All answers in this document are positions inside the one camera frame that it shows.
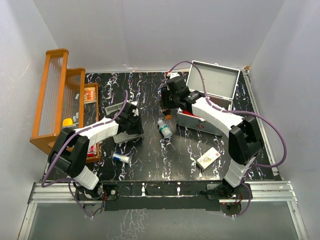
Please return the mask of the red first aid pouch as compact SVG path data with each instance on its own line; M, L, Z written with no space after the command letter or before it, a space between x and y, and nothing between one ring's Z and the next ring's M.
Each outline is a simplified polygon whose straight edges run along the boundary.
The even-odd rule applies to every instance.
M194 117L196 116L196 115L192 114L191 112L189 112L187 110L183 110L182 113L185 114L185 115L188 115L188 116L194 116Z

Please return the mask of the brown orange cap bottle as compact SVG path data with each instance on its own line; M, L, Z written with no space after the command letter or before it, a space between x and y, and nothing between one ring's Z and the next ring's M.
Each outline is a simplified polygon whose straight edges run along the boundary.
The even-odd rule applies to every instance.
M172 119L172 111L170 109L163 109L162 114L164 115L166 120Z

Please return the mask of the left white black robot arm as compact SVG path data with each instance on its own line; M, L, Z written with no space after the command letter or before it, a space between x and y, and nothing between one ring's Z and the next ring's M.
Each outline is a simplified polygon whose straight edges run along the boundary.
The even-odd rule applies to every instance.
M103 195L99 177L87 166L92 146L113 138L116 144L139 138L143 133L142 118L136 101L114 104L106 108L108 116L89 126L63 128L48 155L48 163L78 183L78 191L93 200Z

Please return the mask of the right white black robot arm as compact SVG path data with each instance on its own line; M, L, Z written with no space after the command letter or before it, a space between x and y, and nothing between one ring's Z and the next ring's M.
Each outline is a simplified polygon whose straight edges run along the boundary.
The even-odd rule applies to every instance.
M247 118L221 109L203 93L190 91L183 77L169 73L160 90L160 105L165 116L172 109L181 109L192 116L204 119L228 138L230 164L222 182L207 193L233 199L241 192L241 185L257 155L264 148L264 142L257 119Z

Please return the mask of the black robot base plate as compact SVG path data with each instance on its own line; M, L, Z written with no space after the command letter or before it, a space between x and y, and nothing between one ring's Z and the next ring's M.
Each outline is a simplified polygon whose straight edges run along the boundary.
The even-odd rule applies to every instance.
M104 181L105 211L204 209L219 211L221 205L251 200L248 183L232 188L221 180Z

